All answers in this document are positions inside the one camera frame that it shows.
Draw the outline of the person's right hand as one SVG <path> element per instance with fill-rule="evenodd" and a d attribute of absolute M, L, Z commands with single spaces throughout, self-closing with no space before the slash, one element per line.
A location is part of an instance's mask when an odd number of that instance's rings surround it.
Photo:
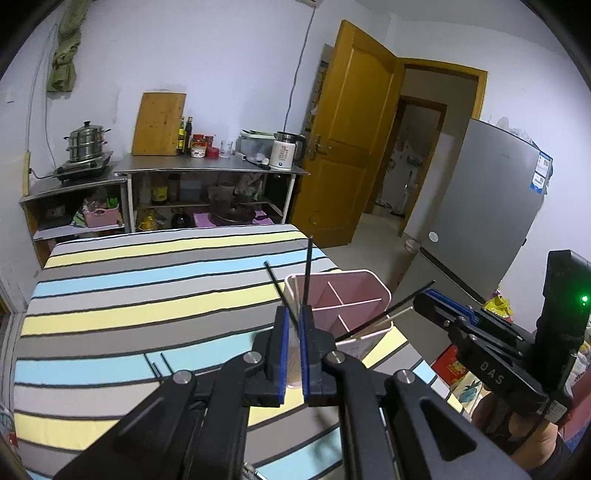
<path fill-rule="evenodd" d="M 473 412 L 472 423 L 485 429 L 498 403 L 494 393 L 484 397 Z M 512 459 L 524 470 L 533 471 L 542 467 L 556 449 L 559 437 L 558 426 L 537 416 L 523 417 L 513 413 L 509 421 L 509 431 L 524 443 L 511 455 Z"/>

